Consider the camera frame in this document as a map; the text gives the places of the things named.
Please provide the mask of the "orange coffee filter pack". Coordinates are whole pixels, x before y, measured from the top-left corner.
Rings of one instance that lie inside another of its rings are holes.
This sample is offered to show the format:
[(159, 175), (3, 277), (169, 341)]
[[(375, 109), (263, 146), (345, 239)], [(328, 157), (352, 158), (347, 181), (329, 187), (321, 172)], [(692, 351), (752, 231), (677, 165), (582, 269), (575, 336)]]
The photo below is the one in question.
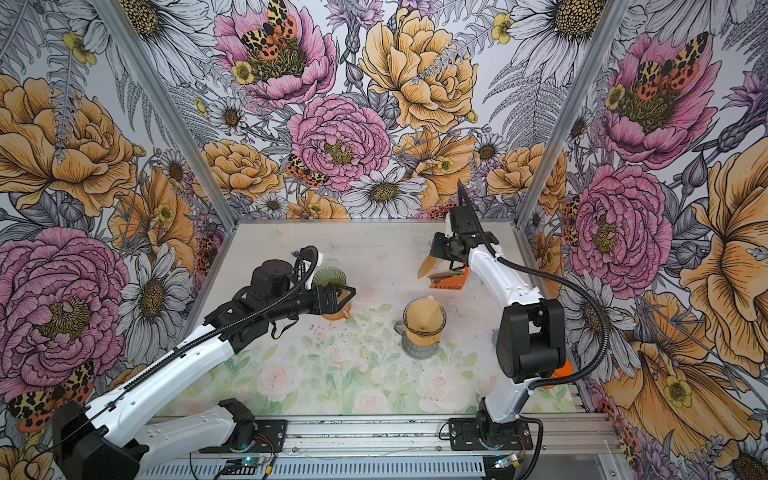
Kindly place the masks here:
[(449, 270), (428, 275), (430, 289), (461, 291), (470, 275), (470, 269)]

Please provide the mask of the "wooden ring holder front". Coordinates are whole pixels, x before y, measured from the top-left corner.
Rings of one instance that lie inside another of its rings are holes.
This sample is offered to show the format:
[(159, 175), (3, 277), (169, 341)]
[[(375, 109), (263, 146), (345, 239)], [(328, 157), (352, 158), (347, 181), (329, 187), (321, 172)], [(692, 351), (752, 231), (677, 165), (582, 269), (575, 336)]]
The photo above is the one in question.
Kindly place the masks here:
[(404, 338), (419, 347), (432, 347), (439, 342), (441, 333), (436, 331), (429, 332), (406, 330), (404, 333)]

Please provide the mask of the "orange glass carafe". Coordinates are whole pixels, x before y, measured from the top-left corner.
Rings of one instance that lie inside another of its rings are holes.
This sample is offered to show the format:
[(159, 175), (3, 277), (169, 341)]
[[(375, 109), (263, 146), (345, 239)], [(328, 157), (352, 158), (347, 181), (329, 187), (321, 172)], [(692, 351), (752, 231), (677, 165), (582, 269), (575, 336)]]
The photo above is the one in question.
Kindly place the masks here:
[(352, 304), (348, 303), (343, 308), (341, 308), (338, 312), (333, 314), (325, 314), (324, 318), (329, 321), (339, 321), (339, 320), (346, 320), (351, 318), (351, 308)]

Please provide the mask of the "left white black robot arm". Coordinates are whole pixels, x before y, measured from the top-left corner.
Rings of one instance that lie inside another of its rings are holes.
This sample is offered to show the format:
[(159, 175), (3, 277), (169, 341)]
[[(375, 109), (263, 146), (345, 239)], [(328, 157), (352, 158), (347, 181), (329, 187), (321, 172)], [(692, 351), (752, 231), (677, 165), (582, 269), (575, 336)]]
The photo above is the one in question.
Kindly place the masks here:
[(116, 389), (81, 406), (70, 402), (53, 415), (52, 452), (67, 479), (134, 479), (169, 460), (198, 450), (275, 452), (278, 442), (259, 431), (255, 415), (235, 398), (196, 415), (155, 424), (154, 416), (204, 374), (264, 335), (281, 337), (280, 321), (334, 315), (354, 288), (321, 284), (315, 248), (294, 263), (272, 259), (252, 273), (249, 285), (205, 317), (170, 352)]

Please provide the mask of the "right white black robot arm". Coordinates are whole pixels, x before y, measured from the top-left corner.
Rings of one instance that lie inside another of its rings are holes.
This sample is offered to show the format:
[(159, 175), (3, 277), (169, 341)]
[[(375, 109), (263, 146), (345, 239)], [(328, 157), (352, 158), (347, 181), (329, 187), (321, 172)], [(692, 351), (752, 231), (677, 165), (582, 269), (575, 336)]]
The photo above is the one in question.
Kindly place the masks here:
[(563, 307), (523, 278), (535, 271), (507, 260), (469, 205), (449, 210), (447, 230), (434, 235), (430, 253), (468, 268), (498, 301), (495, 351), (505, 378), (484, 398), (483, 411), (492, 424), (518, 420), (533, 390), (553, 385), (566, 364)]

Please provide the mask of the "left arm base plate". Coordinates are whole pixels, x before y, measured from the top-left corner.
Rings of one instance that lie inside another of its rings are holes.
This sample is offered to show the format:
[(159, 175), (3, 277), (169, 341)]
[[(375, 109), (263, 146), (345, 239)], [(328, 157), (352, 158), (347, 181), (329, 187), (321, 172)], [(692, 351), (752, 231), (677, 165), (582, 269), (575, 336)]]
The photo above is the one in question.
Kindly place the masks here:
[(200, 450), (205, 454), (281, 453), (287, 437), (288, 422), (282, 419), (257, 419), (239, 423), (223, 445)]

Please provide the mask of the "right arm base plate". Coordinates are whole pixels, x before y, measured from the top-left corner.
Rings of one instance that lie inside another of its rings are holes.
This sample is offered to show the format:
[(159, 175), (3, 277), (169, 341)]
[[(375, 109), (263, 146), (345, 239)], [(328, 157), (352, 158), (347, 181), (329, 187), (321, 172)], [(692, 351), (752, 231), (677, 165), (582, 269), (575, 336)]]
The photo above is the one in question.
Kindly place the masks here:
[(534, 441), (528, 424), (505, 424), (477, 418), (450, 418), (447, 427), (452, 451), (532, 451)]

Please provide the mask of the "clear grey glass carafe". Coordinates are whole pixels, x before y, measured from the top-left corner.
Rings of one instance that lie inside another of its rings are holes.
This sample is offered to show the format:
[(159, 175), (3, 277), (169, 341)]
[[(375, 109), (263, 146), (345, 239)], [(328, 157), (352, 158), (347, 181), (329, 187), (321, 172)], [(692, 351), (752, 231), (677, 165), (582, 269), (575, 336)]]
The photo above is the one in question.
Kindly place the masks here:
[(414, 336), (403, 322), (397, 322), (394, 329), (400, 335), (400, 345), (409, 357), (416, 360), (426, 360), (436, 354), (441, 339), (440, 334), (429, 337)]

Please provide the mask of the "green glass dripper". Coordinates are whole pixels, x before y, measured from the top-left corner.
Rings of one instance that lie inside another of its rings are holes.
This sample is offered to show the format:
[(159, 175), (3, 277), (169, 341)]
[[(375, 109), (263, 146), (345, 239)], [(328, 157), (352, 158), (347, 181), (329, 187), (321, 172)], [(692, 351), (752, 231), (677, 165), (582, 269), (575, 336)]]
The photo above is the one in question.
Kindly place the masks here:
[(346, 285), (347, 277), (343, 270), (338, 267), (325, 267), (314, 273), (312, 278), (313, 286), (327, 285)]

